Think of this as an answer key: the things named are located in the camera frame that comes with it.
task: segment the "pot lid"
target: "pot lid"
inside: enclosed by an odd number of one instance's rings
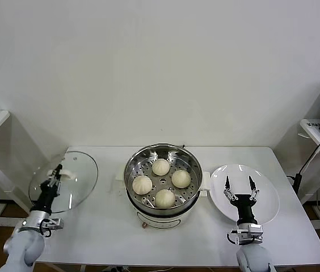
[[[29,198],[34,204],[41,193],[40,184],[52,171],[62,164],[59,196],[52,204],[52,213],[61,213],[77,207],[93,191],[98,179],[96,161],[88,154],[68,151],[64,156],[55,156],[48,164],[38,167],[29,185]]]

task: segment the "stainless steel steamer basket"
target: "stainless steel steamer basket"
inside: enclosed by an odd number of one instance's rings
[[[156,159],[166,159],[170,170],[164,176],[157,176],[152,171]],[[173,186],[171,176],[175,171],[186,170],[191,176],[187,188]],[[136,194],[132,182],[137,176],[148,176],[153,182],[152,190],[146,195]],[[154,217],[172,217],[190,209],[199,197],[199,187],[203,174],[197,159],[186,149],[172,144],[154,144],[146,146],[128,160],[124,171],[124,182],[130,201],[142,212]],[[162,189],[170,189],[175,194],[175,206],[169,209],[155,207],[155,195]]]

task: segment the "white plate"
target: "white plate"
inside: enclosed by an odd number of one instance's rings
[[[280,200],[275,187],[263,174],[241,164],[223,165],[210,177],[210,196],[216,207],[225,216],[235,222],[238,220],[237,208],[230,204],[223,193],[227,176],[233,194],[251,194],[249,182],[249,176],[251,176],[256,188],[260,190],[256,197],[257,203],[252,207],[259,224],[266,224],[276,217]]]

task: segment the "steamed bun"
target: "steamed bun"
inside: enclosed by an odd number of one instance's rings
[[[186,188],[190,184],[190,174],[185,170],[178,170],[172,174],[171,182],[175,187]]]
[[[155,196],[155,205],[161,209],[168,209],[175,204],[175,195],[172,191],[163,189],[158,191]]]
[[[158,176],[166,175],[170,170],[170,163],[165,159],[157,159],[153,163],[153,172]]]
[[[132,189],[137,194],[147,194],[152,187],[151,179],[146,176],[137,176],[132,182]]]

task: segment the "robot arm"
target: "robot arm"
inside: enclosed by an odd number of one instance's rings
[[[6,241],[4,251],[9,255],[6,264],[0,268],[0,272],[30,272],[34,262],[44,250],[45,237],[50,237],[52,230],[63,228],[61,219],[50,219],[52,203],[59,195],[60,170],[58,167],[49,176],[49,179],[40,185],[41,194],[30,209],[30,214],[19,226],[14,229],[12,236]]]
[[[252,207],[257,203],[256,196],[259,190],[249,176],[251,194],[233,194],[230,190],[230,183],[227,177],[224,195],[230,203],[238,210],[237,229],[227,234],[228,240],[241,248],[237,252],[239,268],[243,272],[276,272],[271,264],[271,257],[268,250],[259,244],[262,243],[263,229],[258,224],[252,212]]]

